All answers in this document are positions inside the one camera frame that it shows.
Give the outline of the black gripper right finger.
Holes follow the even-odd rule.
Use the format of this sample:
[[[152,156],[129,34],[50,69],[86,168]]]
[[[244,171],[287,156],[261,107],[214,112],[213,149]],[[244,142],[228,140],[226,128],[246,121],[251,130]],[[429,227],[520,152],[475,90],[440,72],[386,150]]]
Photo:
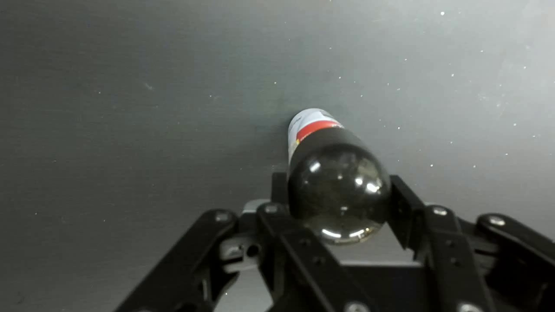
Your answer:
[[[438,312],[555,312],[555,242],[502,213],[473,221],[424,204],[391,175],[388,225],[412,251]]]

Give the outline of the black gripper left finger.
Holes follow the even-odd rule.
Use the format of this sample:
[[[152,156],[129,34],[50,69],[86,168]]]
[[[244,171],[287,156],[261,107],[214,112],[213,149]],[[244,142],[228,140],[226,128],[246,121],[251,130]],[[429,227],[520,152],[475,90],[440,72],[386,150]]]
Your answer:
[[[114,312],[214,312],[246,270],[261,275],[266,312],[376,312],[346,266],[289,216],[282,171],[266,199],[195,218]]]

